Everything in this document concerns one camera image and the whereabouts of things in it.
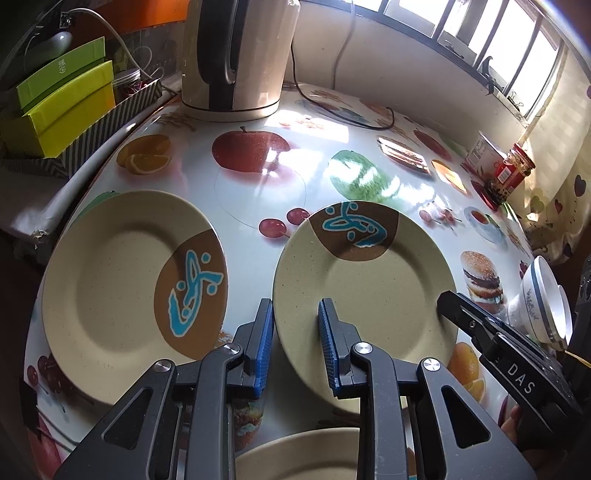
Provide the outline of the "person's right hand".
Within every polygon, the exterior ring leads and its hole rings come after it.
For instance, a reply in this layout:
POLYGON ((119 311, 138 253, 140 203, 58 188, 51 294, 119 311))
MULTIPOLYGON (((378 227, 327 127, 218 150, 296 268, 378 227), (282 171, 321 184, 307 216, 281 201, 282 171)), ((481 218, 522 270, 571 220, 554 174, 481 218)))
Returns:
POLYGON ((499 414, 498 424, 514 445, 518 443, 518 426, 522 416, 522 408, 519 405, 513 406, 511 410, 508 410, 508 407, 504 406, 499 414))

